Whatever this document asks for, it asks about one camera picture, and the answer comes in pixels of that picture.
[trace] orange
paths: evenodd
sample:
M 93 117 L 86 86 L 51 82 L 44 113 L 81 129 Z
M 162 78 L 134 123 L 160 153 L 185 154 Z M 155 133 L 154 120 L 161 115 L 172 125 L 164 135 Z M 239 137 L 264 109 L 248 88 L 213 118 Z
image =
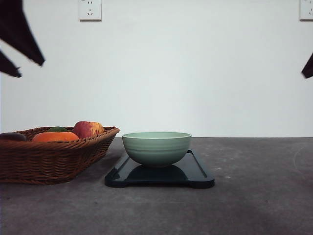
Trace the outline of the orange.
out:
M 74 141 L 78 136 L 73 132 L 42 132 L 34 136 L 32 141 L 50 142 L 50 141 Z

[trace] green fruit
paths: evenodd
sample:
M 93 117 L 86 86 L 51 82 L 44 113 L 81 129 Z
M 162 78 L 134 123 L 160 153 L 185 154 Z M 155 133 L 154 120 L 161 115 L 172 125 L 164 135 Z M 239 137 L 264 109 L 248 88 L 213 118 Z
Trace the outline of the green fruit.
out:
M 69 130 L 61 126 L 51 127 L 49 130 L 47 130 L 47 132 L 67 132 L 67 131 Z

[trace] basket rim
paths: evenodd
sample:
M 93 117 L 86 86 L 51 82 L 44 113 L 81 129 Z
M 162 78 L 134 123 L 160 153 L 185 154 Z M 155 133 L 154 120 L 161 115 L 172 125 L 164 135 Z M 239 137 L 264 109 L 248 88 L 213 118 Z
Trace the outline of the basket rim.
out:
M 15 131 L 16 133 L 33 132 L 38 130 L 49 129 L 51 127 L 38 127 L 34 129 L 27 129 L 23 131 Z M 51 141 L 51 142 L 32 142 L 32 141 L 11 141 L 1 140 L 0 149 L 73 149 L 83 146 L 90 146 L 98 142 L 114 137 L 120 130 L 115 126 L 104 127 L 105 133 L 98 134 L 92 137 L 82 138 L 74 141 Z

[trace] white wall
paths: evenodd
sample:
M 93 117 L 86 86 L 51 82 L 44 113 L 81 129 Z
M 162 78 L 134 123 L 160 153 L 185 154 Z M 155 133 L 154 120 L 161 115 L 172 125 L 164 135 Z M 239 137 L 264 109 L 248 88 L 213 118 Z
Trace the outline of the white wall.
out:
M 195 137 L 313 136 L 313 23 L 298 0 L 27 0 L 42 68 L 2 43 L 23 77 L 1 78 L 3 132 L 80 120 Z

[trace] apple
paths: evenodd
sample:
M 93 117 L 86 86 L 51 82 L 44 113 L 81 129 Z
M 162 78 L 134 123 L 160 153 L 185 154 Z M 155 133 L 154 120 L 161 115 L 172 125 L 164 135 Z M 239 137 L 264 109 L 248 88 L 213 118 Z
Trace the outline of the apple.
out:
M 79 121 L 75 124 L 73 133 L 79 138 L 87 138 L 104 133 L 103 126 L 95 121 Z

